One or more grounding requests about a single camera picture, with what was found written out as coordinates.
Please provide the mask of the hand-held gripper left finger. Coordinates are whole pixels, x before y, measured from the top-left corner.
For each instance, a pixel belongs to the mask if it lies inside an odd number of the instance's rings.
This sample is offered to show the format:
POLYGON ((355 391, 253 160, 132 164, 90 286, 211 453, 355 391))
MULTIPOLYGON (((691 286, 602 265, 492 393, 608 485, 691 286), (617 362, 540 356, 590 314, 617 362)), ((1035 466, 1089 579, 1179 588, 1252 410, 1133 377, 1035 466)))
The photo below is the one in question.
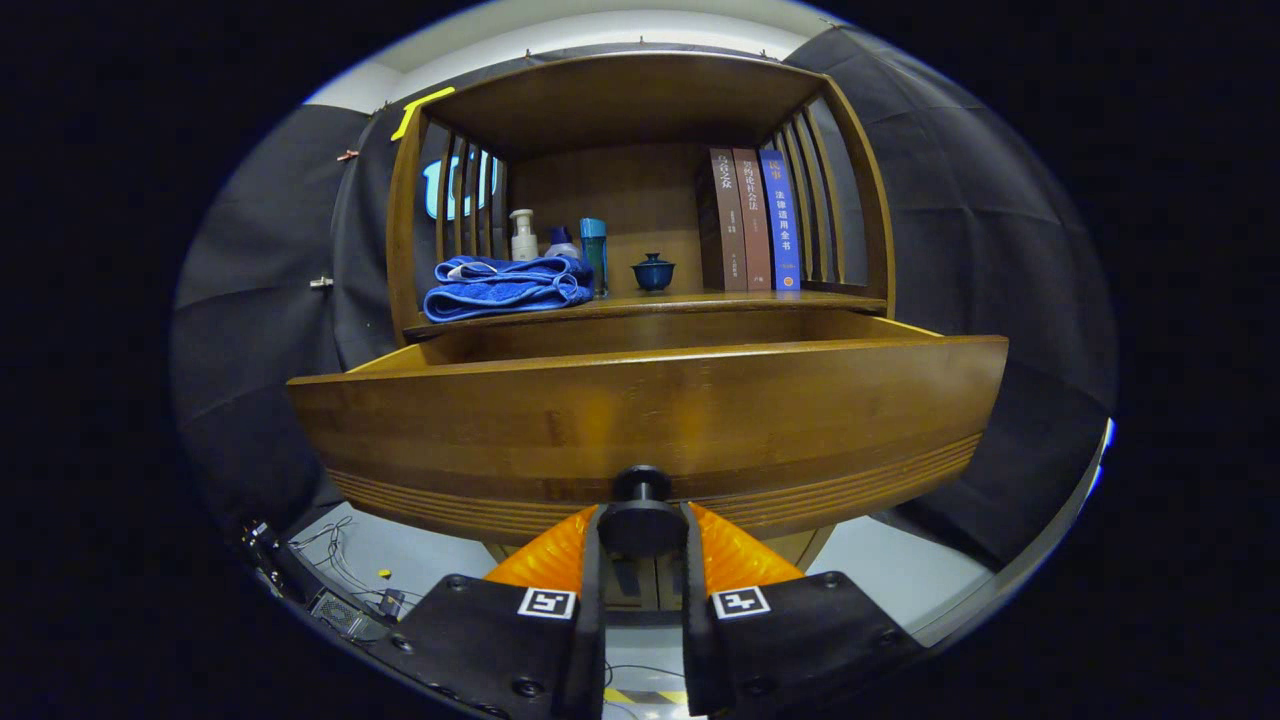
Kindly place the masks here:
POLYGON ((385 664, 458 719, 599 719, 605 700, 603 506, 539 537, 562 582, 442 578, 385 638, 385 664))

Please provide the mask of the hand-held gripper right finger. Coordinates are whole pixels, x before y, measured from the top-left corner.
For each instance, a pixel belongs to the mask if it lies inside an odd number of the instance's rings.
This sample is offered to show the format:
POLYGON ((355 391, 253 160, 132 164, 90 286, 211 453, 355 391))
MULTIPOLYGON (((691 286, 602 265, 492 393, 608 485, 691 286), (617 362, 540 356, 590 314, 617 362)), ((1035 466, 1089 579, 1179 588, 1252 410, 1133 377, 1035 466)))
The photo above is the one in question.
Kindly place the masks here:
POLYGON ((685 503, 684 678, 707 717, 847 717, 856 694, 925 648, 841 571, 800 573, 685 503))

